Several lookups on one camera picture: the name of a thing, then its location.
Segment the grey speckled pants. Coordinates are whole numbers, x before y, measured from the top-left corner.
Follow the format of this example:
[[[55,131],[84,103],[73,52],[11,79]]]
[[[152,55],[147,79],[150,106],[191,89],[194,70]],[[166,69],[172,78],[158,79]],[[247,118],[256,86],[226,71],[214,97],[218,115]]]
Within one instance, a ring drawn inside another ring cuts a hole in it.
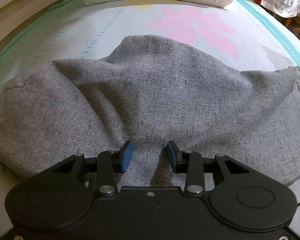
[[[238,71],[192,46],[128,36],[99,60],[55,60],[0,89],[0,161],[23,178],[134,142],[122,185],[180,185],[173,140],[289,184],[300,178],[300,67]]]

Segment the floral pastel bed sheet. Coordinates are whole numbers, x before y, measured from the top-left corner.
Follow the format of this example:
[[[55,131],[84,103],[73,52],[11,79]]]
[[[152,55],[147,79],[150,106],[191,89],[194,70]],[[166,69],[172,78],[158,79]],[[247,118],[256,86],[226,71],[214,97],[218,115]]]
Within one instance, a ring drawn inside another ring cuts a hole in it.
[[[159,35],[200,49],[237,70],[300,66],[300,41],[261,6],[224,9],[166,0],[85,6],[65,0],[21,32],[0,56],[0,86],[54,59],[100,59],[129,35]]]

